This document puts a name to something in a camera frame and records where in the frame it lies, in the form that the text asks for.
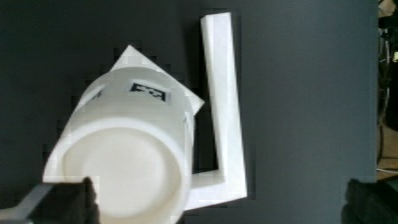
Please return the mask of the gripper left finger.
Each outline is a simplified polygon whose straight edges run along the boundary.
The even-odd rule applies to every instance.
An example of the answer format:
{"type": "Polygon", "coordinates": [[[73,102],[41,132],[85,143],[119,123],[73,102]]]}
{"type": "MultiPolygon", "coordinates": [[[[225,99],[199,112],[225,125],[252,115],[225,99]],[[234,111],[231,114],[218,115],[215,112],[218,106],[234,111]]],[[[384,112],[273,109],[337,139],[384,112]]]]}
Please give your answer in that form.
{"type": "Polygon", "coordinates": [[[0,224],[99,224],[90,178],[74,183],[41,183],[19,204],[0,209],[0,224]]]}

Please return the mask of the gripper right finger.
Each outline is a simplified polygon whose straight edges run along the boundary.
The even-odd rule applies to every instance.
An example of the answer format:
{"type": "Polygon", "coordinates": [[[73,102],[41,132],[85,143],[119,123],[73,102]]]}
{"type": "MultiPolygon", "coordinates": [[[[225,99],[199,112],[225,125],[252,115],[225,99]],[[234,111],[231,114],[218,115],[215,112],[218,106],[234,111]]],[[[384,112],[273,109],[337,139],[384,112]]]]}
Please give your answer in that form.
{"type": "Polygon", "coordinates": [[[398,224],[398,178],[348,182],[343,224],[398,224]]]}

